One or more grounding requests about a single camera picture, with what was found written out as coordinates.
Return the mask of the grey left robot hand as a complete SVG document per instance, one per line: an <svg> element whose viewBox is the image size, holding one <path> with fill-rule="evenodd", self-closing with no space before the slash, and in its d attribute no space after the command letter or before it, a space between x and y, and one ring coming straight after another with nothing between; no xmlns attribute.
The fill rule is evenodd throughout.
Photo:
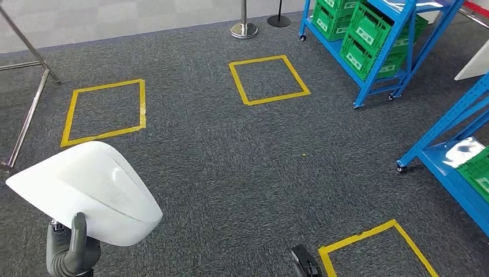
<svg viewBox="0 0 489 277"><path fill-rule="evenodd" d="M55 219L48 225L46 266L51 276L94 276L100 257L100 241L87 235L84 213L76 213L70 227Z"/></svg>

